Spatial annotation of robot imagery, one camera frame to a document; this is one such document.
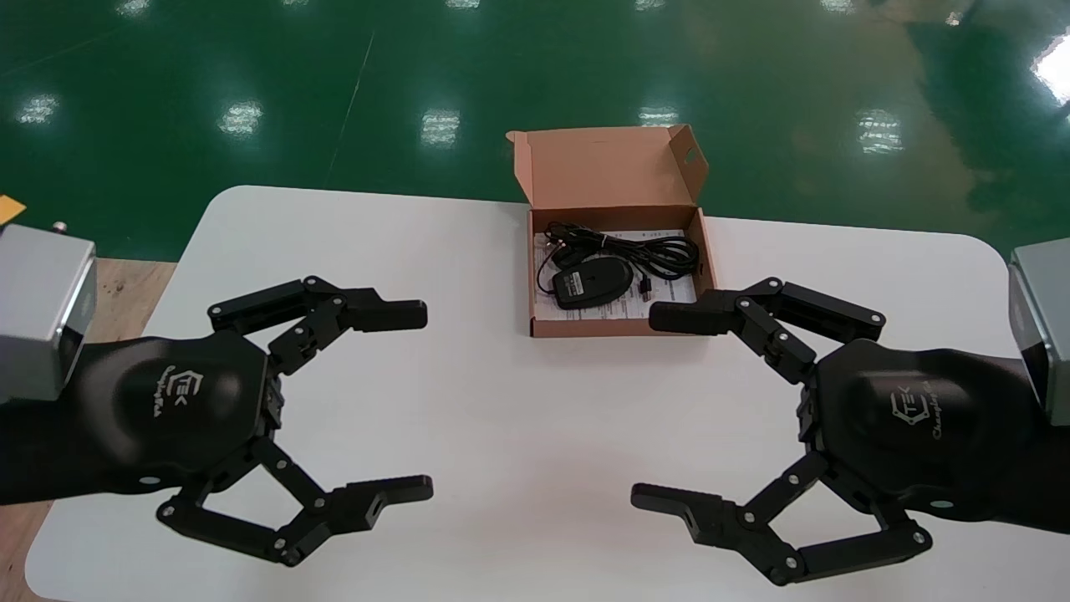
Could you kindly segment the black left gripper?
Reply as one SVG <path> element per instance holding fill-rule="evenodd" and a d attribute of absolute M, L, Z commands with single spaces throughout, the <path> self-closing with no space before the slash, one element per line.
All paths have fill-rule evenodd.
<path fill-rule="evenodd" d="M 271 439 L 274 375 L 293 375 L 345 331 L 421 330 L 423 300 L 385 300 L 373 288 L 308 277 L 213 304 L 207 338 L 93 344 L 79 358 L 79 422 L 92 443 L 92 492 L 142 494 L 181 487 L 156 516 L 171 530 L 227 551 L 295 567 L 328 538 L 369 531 L 389 504 L 427 501 L 426 475 L 324 491 Z M 242 335 L 291 323 L 268 354 Z M 262 467 L 299 501 L 279 528 L 207 509 L 214 492 Z"/>

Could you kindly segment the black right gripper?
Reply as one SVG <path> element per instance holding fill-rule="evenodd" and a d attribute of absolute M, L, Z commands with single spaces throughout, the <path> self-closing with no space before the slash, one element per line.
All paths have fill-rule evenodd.
<path fill-rule="evenodd" d="M 817 362 L 788 324 L 837 340 Z M 681 518 L 696 544 L 742 555 L 773 585 L 905 564 L 933 546 L 904 507 L 948 521 L 997 521 L 1006 477 L 1046 430 L 1024 362 L 951 348 L 910 351 L 878 340 L 886 318 L 780 278 L 710 289 L 693 304 L 649 305 L 654 331 L 734 334 L 788 384 L 806 382 L 810 451 L 748 503 L 637 483 L 637 509 Z M 817 482 L 878 531 L 792 546 L 771 521 Z"/>

